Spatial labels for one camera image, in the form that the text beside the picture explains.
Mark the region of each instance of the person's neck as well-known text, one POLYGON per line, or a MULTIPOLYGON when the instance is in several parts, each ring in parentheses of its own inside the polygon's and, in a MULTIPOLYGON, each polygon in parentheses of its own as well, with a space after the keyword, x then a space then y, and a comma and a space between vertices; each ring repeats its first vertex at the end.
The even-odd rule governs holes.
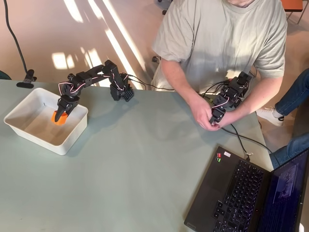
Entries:
POLYGON ((234 6, 246 8, 249 6, 254 0, 227 0, 229 3, 231 3, 234 6))

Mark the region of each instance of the laptop screen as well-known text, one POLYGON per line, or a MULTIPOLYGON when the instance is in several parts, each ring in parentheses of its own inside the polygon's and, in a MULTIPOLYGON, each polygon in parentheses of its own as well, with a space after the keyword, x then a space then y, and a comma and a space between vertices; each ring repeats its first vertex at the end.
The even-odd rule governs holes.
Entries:
POLYGON ((258 232, 293 232, 303 191, 308 151, 276 169, 270 181, 258 232))

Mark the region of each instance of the white plastic bin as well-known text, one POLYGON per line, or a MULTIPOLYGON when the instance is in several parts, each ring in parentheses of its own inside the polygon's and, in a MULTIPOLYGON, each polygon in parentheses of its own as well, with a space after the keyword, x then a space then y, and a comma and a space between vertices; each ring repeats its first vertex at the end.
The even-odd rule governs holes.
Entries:
POLYGON ((64 125, 51 121, 57 110, 59 96, 43 88, 36 88, 5 118, 19 136, 59 155, 65 155, 87 127, 88 109, 78 105, 64 125))

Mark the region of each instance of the laptop keyboard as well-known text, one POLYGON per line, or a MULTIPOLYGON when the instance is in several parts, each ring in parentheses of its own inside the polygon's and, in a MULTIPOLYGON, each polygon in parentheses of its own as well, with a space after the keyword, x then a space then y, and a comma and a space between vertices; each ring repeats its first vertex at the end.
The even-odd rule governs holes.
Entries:
POLYGON ((218 201, 213 232, 247 232, 264 172, 240 160, 223 202, 218 201))

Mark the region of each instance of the person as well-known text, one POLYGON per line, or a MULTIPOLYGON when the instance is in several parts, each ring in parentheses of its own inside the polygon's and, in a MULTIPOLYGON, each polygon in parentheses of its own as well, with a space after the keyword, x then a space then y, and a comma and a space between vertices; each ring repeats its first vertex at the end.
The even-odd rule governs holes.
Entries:
POLYGON ((302 134, 290 140, 287 146, 284 146, 274 153, 270 154, 270 159, 274 169, 283 165, 299 153, 309 148, 309 133, 302 134))
POLYGON ((306 69, 298 76, 281 100, 275 104, 275 107, 259 109, 256 114, 280 127, 283 125, 284 117, 288 116, 308 97, 309 69, 306 69))
POLYGON ((216 131, 256 111, 280 89, 287 22, 280 0, 174 0, 153 50, 161 57, 152 85, 176 90, 204 129, 216 131), (261 74, 243 104, 210 124, 198 95, 252 66, 261 74))

